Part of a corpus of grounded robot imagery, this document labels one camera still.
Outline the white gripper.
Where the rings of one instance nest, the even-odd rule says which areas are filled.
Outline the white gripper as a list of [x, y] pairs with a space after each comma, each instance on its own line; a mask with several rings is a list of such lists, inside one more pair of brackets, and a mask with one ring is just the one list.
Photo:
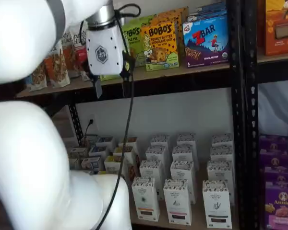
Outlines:
[[[108, 25], [90, 27], [86, 31], [86, 49], [93, 75], [119, 75], [123, 69], [124, 44], [115, 21]], [[94, 82], [96, 97], [102, 95], [101, 81]]]

